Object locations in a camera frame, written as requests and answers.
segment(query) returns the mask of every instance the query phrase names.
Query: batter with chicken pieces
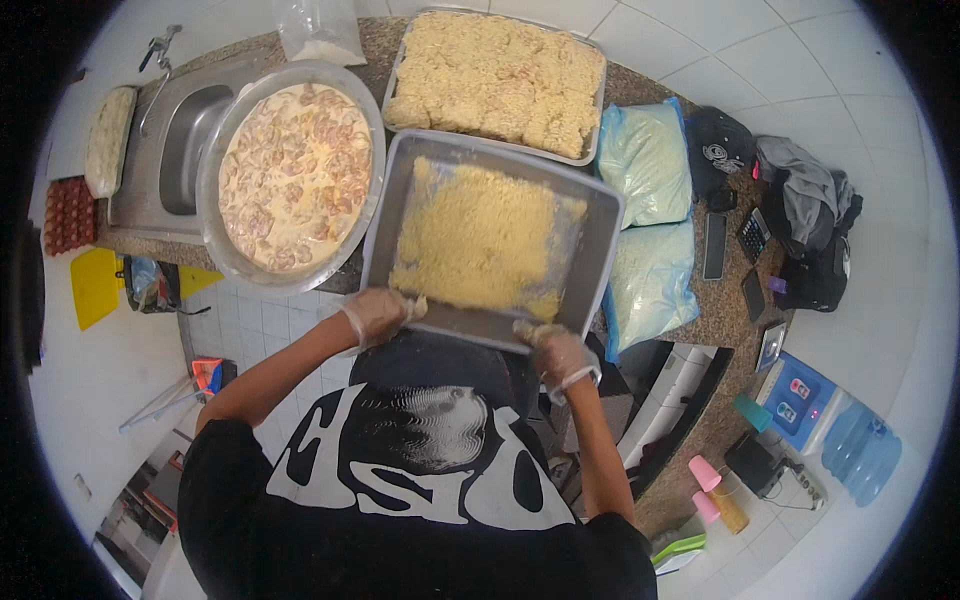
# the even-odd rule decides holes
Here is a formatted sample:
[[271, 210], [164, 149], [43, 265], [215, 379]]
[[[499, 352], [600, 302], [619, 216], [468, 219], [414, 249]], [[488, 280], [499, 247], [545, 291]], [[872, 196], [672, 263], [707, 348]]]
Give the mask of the batter with chicken pieces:
[[219, 205], [230, 241], [273, 273], [322, 262], [359, 216], [371, 156], [366, 119], [336, 89], [299, 84], [264, 98], [221, 163]]

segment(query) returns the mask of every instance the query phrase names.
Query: pink plastic cup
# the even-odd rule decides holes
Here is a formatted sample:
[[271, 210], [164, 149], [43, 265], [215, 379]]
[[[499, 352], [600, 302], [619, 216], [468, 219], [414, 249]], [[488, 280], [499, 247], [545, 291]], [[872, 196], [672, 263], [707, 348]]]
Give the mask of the pink plastic cup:
[[720, 516], [720, 509], [703, 492], [693, 494], [693, 503], [697, 505], [697, 512], [706, 525], [710, 525]]
[[690, 472], [697, 478], [697, 483], [700, 484], [704, 492], [709, 492], [713, 488], [716, 488], [723, 479], [720, 473], [717, 472], [717, 469], [711, 467], [707, 459], [699, 454], [691, 458], [687, 466], [690, 467]]

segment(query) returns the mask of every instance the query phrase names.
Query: granite countertop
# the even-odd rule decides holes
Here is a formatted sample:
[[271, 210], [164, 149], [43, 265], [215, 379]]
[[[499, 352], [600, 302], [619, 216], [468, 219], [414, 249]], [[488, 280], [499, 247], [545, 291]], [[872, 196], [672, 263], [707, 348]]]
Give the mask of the granite countertop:
[[[378, 104], [386, 92], [387, 80], [407, 22], [406, 17], [359, 19], [360, 39], [368, 64], [349, 67], [349, 70], [367, 85]], [[230, 44], [191, 60], [175, 69], [174, 76], [188, 73], [217, 60], [257, 49], [267, 50], [265, 68], [272, 68], [285, 62], [279, 35], [273, 32]], [[157, 82], [146, 84], [140, 90], [138, 102], [149, 100], [156, 86]], [[605, 105], [610, 103], [620, 106], [654, 104], [674, 95], [677, 94], [624, 66], [612, 62], [608, 65], [604, 90]], [[695, 105], [686, 98], [679, 98], [684, 116], [696, 109]], [[392, 135], [390, 132], [387, 134], [389, 145]], [[762, 329], [768, 324], [788, 320], [788, 316], [773, 308], [772, 297], [769, 290], [765, 289], [765, 285], [767, 310], [756, 324], [750, 323], [747, 317], [740, 282], [750, 271], [751, 265], [747, 263], [734, 234], [747, 213], [758, 204], [760, 184], [746, 175], [733, 177], [730, 183], [737, 192], [739, 203], [736, 210], [728, 213], [724, 277], [720, 281], [704, 281], [700, 275], [706, 210], [702, 205], [697, 205], [693, 214], [697, 256], [690, 287], [700, 304], [701, 315], [692, 323], [667, 332], [660, 339], [733, 348], [734, 354], [726, 374], [703, 414], [657, 479], [636, 502], [637, 527], [648, 536], [654, 536], [664, 529], [673, 527], [694, 514], [690, 496], [696, 490], [696, 481], [686, 468], [686, 463], [693, 455], [703, 454], [715, 466], [723, 464], [723, 453], [749, 426], [733, 410], [732, 401], [737, 394], [756, 384], [754, 364]], [[210, 271], [216, 270], [203, 246], [146, 239], [109, 231], [106, 202], [99, 202], [98, 233], [97, 245], [117, 252], [149, 256], [157, 260]], [[783, 253], [777, 244], [773, 244], [763, 253], [756, 266], [761, 283], [765, 284], [766, 278], [779, 270], [782, 260]], [[358, 248], [344, 267], [319, 289], [336, 293], [356, 291], [359, 287], [362, 265], [361, 249]]]

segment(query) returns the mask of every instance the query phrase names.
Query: faucet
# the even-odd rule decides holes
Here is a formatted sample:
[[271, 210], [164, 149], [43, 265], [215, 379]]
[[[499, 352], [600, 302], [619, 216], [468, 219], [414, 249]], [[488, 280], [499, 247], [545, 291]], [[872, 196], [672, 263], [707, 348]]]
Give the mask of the faucet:
[[150, 40], [150, 49], [147, 51], [147, 56], [143, 58], [143, 61], [140, 62], [140, 68], [138, 69], [140, 73], [143, 73], [143, 69], [147, 68], [147, 64], [150, 62], [150, 57], [156, 52], [156, 64], [159, 67], [166, 71], [166, 74], [163, 76], [163, 81], [160, 82], [160, 88], [154, 94], [153, 100], [150, 101], [150, 105], [147, 107], [147, 111], [143, 113], [143, 118], [140, 119], [140, 137], [146, 137], [147, 134], [143, 132], [143, 126], [147, 122], [147, 116], [150, 114], [150, 110], [154, 107], [156, 99], [159, 97], [160, 92], [163, 91], [163, 87], [167, 85], [167, 80], [170, 79], [170, 74], [173, 73], [173, 68], [170, 66], [170, 59], [167, 58], [167, 50], [170, 49], [170, 40], [174, 38], [174, 34], [183, 31], [182, 25], [167, 25], [167, 33], [163, 37], [154, 37]]

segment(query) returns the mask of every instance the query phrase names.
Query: calculator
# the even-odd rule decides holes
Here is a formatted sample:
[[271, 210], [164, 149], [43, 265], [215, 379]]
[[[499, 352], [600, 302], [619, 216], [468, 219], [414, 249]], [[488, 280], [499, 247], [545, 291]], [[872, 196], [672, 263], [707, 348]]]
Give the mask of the calculator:
[[756, 260], [760, 258], [760, 253], [770, 241], [770, 229], [763, 221], [763, 215], [759, 208], [754, 208], [753, 212], [747, 217], [747, 220], [740, 226], [740, 231], [736, 234], [736, 239], [740, 240], [740, 246], [747, 255], [750, 264], [755, 265]]

